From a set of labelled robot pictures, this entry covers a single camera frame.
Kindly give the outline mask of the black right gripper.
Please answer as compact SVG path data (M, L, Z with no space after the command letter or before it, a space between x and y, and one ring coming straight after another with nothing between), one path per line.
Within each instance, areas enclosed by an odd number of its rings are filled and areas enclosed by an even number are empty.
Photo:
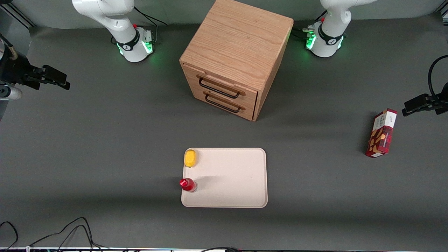
M35 90L39 90L41 84L52 84L65 90L70 89L71 83L67 82L65 73L45 64L41 69L40 79L35 70L37 67L31 65L22 53L17 54L17 59L12 59L9 52L1 53L1 84L20 84Z

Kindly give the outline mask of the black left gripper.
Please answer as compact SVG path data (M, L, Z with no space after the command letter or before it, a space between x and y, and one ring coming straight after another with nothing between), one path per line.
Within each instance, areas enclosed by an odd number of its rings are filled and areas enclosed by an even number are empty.
M403 116L410 116L417 112L435 110L436 115L441 115L448 111L448 83L445 83L441 93L437 94L438 105L432 106L432 96L429 94L421 94L404 103L405 108L402 109Z

